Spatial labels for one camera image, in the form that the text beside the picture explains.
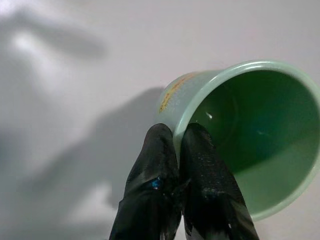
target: gloved finger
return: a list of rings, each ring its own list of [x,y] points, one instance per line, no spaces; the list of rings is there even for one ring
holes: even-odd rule
[[[259,239],[234,176],[197,123],[189,124],[181,143],[180,181],[187,180],[183,216],[189,239]]]
[[[181,220],[181,205],[173,194],[178,185],[172,132],[156,124],[127,178],[110,240],[173,240]]]

